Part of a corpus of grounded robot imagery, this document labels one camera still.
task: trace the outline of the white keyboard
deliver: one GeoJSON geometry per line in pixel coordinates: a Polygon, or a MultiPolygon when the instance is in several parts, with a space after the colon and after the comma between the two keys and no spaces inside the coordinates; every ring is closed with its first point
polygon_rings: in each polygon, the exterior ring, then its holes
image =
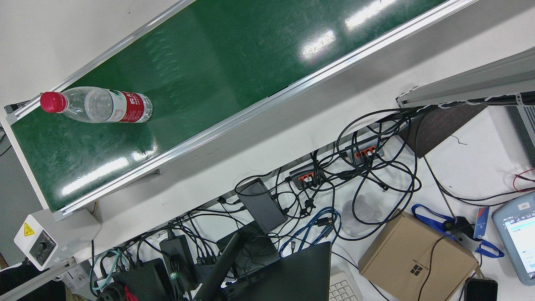
{"type": "Polygon", "coordinates": [[[354,287],[346,273],[339,272],[331,276],[329,286],[329,301],[362,301],[360,292],[354,287]]]}

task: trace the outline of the logo on box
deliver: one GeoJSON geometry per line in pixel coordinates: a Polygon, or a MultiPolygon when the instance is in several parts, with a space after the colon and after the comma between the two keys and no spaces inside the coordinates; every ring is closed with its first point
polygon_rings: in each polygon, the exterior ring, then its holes
{"type": "Polygon", "coordinates": [[[421,265],[414,265],[412,270],[410,270],[410,272],[411,274],[418,276],[423,269],[424,268],[421,265]]]}

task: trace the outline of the yellow warning label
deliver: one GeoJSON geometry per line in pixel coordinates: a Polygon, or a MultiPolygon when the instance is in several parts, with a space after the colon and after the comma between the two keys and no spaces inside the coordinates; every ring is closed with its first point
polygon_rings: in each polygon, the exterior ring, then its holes
{"type": "Polygon", "coordinates": [[[24,223],[24,236],[30,236],[32,234],[35,234],[35,232],[30,228],[27,223],[24,223]]]}

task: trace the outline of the tablet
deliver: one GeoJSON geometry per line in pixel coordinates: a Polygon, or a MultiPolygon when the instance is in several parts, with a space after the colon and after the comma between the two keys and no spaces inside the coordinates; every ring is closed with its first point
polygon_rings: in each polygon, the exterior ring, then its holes
{"type": "Polygon", "coordinates": [[[524,285],[535,285],[535,192],[510,200],[492,221],[524,285]]]}

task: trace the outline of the plastic bag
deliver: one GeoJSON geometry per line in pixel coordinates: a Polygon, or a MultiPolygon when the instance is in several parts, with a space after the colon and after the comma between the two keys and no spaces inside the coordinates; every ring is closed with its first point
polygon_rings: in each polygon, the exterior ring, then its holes
{"type": "MultiPolygon", "coordinates": [[[[346,235],[358,237],[360,233],[371,230],[376,225],[367,225],[356,220],[351,211],[352,203],[353,200],[349,200],[342,207],[342,231],[346,235]]],[[[360,220],[369,223],[379,222],[379,218],[382,216],[381,210],[376,205],[368,204],[363,195],[357,195],[355,200],[355,214],[360,220]]]]}

